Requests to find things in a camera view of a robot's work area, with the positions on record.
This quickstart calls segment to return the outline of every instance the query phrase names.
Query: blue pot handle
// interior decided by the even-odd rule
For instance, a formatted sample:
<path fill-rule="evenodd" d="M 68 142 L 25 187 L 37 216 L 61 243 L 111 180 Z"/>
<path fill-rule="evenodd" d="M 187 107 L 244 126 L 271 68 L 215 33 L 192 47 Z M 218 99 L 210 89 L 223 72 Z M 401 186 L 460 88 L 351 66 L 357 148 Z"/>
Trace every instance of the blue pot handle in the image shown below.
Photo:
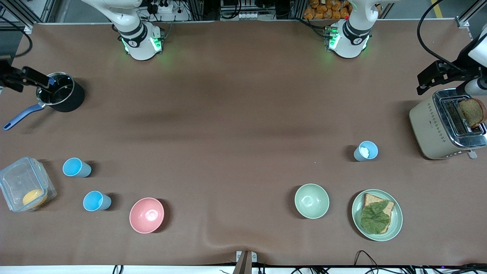
<path fill-rule="evenodd" d="M 31 114 L 32 112 L 43 110 L 45 106 L 46 105 L 43 103 L 38 103 L 24 109 L 21 113 L 19 113 L 19 115 L 15 116 L 12 120 L 10 120 L 10 122 L 6 123 L 3 126 L 3 130 L 9 130 L 13 128 L 16 124 L 18 124 L 18 122 L 22 121 L 22 119 L 27 117 L 27 115 Z"/>

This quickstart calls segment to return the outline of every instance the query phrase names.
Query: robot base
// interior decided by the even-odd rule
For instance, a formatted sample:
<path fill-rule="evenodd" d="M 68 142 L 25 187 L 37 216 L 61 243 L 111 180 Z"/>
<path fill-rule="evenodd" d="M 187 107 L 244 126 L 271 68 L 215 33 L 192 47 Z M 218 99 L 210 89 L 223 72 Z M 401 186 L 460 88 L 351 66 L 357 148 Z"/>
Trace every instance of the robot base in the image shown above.
<path fill-rule="evenodd" d="M 357 44 L 352 44 L 352 42 L 341 33 L 343 32 L 343 25 L 345 22 L 345 19 L 341 19 L 330 26 L 326 35 L 331 37 L 325 38 L 325 47 L 328 51 L 334 51 L 343 58 L 355 58 L 367 46 L 369 36 L 362 41 L 356 41 Z"/>
<path fill-rule="evenodd" d="M 143 22 L 143 24 L 147 27 L 149 35 L 140 42 L 138 47 L 131 47 L 124 42 L 127 54 L 140 61 L 149 60 L 156 54 L 162 54 L 165 36 L 164 30 L 160 27 L 150 22 Z"/>

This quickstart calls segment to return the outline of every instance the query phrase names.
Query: saucepan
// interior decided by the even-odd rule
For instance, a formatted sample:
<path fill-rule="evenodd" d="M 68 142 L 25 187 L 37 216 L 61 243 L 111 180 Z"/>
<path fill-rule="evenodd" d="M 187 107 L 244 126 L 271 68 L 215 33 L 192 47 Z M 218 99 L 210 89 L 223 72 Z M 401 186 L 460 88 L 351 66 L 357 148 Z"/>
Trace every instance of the saucepan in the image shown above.
<path fill-rule="evenodd" d="M 50 106 L 59 112 L 70 112 L 77 109 L 83 103 L 85 91 L 71 76 L 64 72 L 54 72 L 48 76 L 55 81 L 55 91 L 50 92 L 38 87 L 36 97 L 39 103 L 24 109 L 19 115 L 10 120 L 10 122 L 6 123 L 3 126 L 3 130 L 13 128 L 29 114 L 43 110 L 46 106 Z"/>

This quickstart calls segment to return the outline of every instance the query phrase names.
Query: yellow tape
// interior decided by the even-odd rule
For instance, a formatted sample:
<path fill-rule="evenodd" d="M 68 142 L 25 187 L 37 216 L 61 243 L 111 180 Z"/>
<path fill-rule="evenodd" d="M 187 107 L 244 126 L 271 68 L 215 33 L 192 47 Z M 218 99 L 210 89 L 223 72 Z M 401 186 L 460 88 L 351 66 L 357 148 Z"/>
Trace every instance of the yellow tape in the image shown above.
<path fill-rule="evenodd" d="M 436 0 L 431 0 L 431 4 L 434 4 L 436 3 Z M 443 18 L 443 14 L 441 14 L 441 10 L 440 10 L 440 5 L 436 5 L 434 8 L 434 14 L 436 15 L 436 18 Z"/>

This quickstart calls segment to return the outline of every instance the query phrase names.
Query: mint green plate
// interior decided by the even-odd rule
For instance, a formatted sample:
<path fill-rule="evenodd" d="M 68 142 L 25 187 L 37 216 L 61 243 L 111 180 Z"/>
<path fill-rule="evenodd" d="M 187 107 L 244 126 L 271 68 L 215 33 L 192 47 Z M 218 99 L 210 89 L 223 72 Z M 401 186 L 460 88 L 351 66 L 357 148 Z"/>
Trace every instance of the mint green plate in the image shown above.
<path fill-rule="evenodd" d="M 369 233 L 365 231 L 360 225 L 360 213 L 362 212 L 364 197 L 366 193 L 372 194 L 382 199 L 392 201 L 395 204 L 391 214 L 391 224 L 389 225 L 389 229 L 387 230 L 387 232 L 384 234 Z M 402 211 L 401 211 L 401 207 L 399 206 L 399 203 L 397 203 L 394 197 L 392 197 L 389 193 L 379 189 L 368 189 L 362 191 L 359 195 L 357 195 L 357 197 L 354 200 L 354 203 L 352 204 L 352 218 L 354 219 L 354 223 L 357 226 L 358 230 L 360 230 L 360 232 L 362 232 L 362 234 L 364 234 L 367 238 L 372 239 L 374 241 L 379 241 L 379 242 L 388 241 L 396 237 L 396 235 L 399 234 L 402 228 Z"/>
<path fill-rule="evenodd" d="M 296 191 L 294 204 L 304 217 L 318 219 L 328 211 L 330 199 L 322 187 L 316 184 L 306 184 Z"/>

